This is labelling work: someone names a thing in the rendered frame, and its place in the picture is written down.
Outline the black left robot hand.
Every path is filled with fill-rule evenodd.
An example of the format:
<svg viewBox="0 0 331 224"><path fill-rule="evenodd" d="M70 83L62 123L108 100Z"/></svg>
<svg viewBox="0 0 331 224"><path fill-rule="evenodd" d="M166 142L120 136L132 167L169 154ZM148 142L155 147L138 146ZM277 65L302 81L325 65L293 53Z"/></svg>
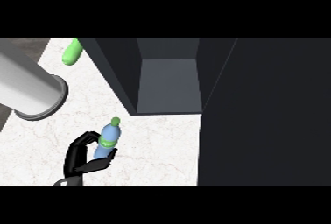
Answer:
<svg viewBox="0 0 331 224"><path fill-rule="evenodd" d="M96 131L87 131L68 146L64 163L64 179L70 181L68 186L83 186L83 174L110 167L118 149L114 149L107 157L87 161L87 145L99 140L99 136Z"/></svg>

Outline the blue water bottle green cap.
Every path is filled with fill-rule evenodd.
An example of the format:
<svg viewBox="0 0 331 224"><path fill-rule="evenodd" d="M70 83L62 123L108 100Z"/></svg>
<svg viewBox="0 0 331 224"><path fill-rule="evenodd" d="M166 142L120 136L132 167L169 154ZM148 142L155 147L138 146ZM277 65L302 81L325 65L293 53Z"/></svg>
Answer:
<svg viewBox="0 0 331 224"><path fill-rule="evenodd" d="M111 123L104 127L101 136L98 138L98 148L95 150L93 158L105 158L113 152L120 140L120 118L114 117Z"/></svg>

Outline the dark grey cabinet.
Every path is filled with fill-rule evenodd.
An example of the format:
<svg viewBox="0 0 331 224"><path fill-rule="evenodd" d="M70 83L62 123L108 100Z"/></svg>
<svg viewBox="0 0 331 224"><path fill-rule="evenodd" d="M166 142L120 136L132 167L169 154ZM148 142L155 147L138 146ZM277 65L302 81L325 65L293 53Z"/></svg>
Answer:
<svg viewBox="0 0 331 224"><path fill-rule="evenodd" d="M203 112L234 38L82 38L79 42L133 116Z"/></svg>

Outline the dark grey cabinet door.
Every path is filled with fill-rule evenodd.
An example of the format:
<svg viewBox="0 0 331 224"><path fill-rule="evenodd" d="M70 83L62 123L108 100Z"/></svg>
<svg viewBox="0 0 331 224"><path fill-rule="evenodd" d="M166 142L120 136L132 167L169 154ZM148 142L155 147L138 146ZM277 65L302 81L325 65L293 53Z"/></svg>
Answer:
<svg viewBox="0 0 331 224"><path fill-rule="evenodd" d="M203 186L331 186L331 38L241 38L201 115Z"/></svg>

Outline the pale grey cylindrical appliance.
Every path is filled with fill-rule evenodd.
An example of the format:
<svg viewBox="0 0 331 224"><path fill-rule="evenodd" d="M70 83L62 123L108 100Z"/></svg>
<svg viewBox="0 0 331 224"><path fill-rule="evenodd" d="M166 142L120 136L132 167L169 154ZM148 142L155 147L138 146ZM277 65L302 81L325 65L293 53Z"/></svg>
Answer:
<svg viewBox="0 0 331 224"><path fill-rule="evenodd" d="M68 98L65 80L49 74L6 38L0 38L0 103L28 121L52 116Z"/></svg>

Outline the green cucumber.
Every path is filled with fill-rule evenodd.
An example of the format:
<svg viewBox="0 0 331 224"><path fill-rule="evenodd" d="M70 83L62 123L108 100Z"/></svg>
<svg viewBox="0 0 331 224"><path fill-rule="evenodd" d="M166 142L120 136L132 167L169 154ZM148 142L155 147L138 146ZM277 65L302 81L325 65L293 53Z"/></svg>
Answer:
<svg viewBox="0 0 331 224"><path fill-rule="evenodd" d="M79 40L74 38L62 54L62 62L67 66L73 66L77 63L82 53L83 46Z"/></svg>

